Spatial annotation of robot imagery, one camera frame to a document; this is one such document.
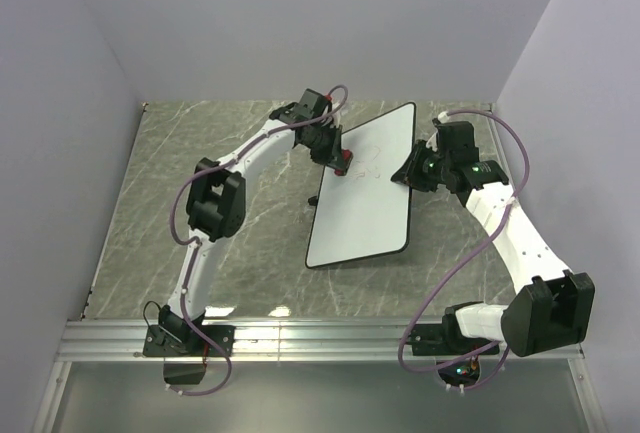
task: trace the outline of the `drawing on whiteboard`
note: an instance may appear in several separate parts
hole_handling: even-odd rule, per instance
[[[380,147],[373,145],[363,151],[358,151],[358,154],[354,155],[353,165],[351,166],[352,171],[350,171],[354,181],[363,178],[374,180],[380,178],[380,169],[377,165],[372,164],[380,156],[380,153],[382,153]]]

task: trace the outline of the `gray wall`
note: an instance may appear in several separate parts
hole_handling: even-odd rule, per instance
[[[86,0],[144,99],[497,99],[549,0]]]
[[[139,115],[82,0],[0,0],[0,431],[28,431]]]
[[[498,102],[531,155],[527,212],[595,280],[587,360],[610,430],[625,433],[640,431],[638,11],[640,0],[552,0]]]

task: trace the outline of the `marbled tabletop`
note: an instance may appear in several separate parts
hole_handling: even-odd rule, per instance
[[[405,102],[353,101],[349,129]],[[173,291],[186,250],[173,243],[169,206],[179,186],[204,156],[216,159],[238,147],[283,102],[202,101],[151,103],[138,136],[112,220],[88,318],[140,318],[147,300],[164,304]],[[417,138],[428,138],[440,111],[479,103],[419,101]],[[484,159],[497,159],[487,119],[469,117]],[[428,292],[485,233],[455,196],[414,192],[408,248],[399,254],[309,270],[305,256],[322,167],[297,147],[267,168],[249,199],[247,219],[220,262],[211,305],[233,316],[410,316]],[[177,216],[185,225],[184,199]],[[493,247],[485,250],[436,297],[427,314],[484,300],[508,303],[509,274]]]

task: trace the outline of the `white board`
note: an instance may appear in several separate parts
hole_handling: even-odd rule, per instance
[[[413,146],[416,105],[407,103],[342,135],[353,160],[345,176],[325,168],[307,249],[308,268],[404,250],[411,190],[391,182]]]

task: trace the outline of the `table surface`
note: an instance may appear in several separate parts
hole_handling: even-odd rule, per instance
[[[351,128],[404,101],[354,101],[343,119]],[[204,156],[216,159],[254,134],[283,102],[151,103],[140,125],[85,312],[88,318],[140,318],[147,300],[164,304],[177,282],[186,249],[168,231],[178,187]],[[440,111],[479,103],[418,101],[416,138],[434,131]],[[498,159],[488,121],[469,117],[483,159]],[[309,270],[305,255],[322,167],[295,148],[267,168],[249,199],[247,219],[220,261],[210,294],[213,307],[233,316],[410,316],[446,271],[485,233],[455,196],[413,192],[409,247],[402,253]],[[185,225],[184,199],[177,224]],[[427,309],[483,300],[506,304],[509,274],[493,247],[456,275]]]

